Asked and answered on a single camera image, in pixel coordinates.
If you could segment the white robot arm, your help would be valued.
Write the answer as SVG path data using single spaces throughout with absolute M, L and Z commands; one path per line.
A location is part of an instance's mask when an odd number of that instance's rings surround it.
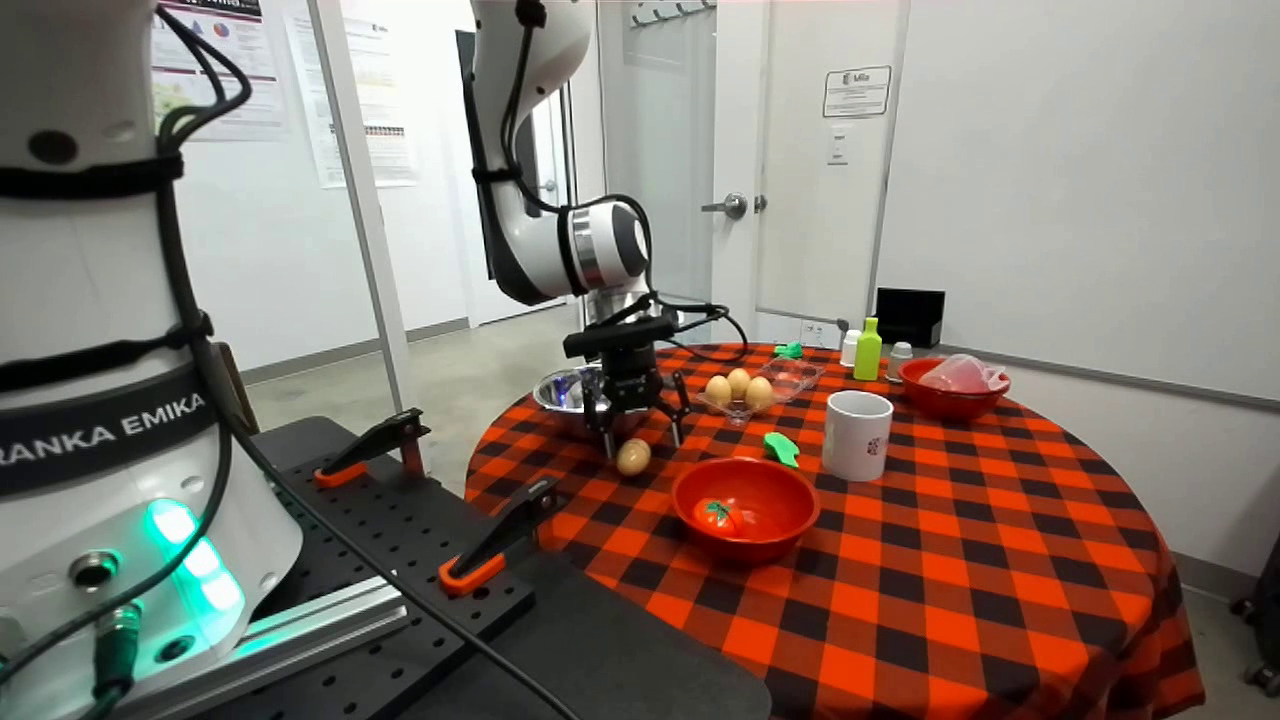
M 488 282 L 516 303 L 584 302 L 588 322 L 564 341 L 582 360 L 582 418 L 603 455 L 616 455 L 631 418 L 670 403 L 656 344 L 676 337 L 676 311 L 649 285 L 651 224 L 623 197 L 552 197 L 526 142 L 532 113 L 552 101 L 588 56 L 584 0 L 467 0 L 475 35 L 465 71 L 473 185 L 483 229 Z

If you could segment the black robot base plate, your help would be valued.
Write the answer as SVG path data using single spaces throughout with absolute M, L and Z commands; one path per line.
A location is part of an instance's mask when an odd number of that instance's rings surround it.
M 255 448 L 304 555 L 225 667 L 130 720 L 770 720 L 746 667 L 532 546 L 552 494 L 493 520 L 325 418 Z

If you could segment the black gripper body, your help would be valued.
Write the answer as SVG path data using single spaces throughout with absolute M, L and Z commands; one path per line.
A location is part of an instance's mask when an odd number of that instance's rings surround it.
M 649 411 L 656 409 L 651 384 L 674 376 L 656 368 L 656 344 L 674 341 L 676 333 L 682 322 L 674 310 L 623 310 L 608 322 L 567 333 L 564 351 L 603 376 L 614 418 Z

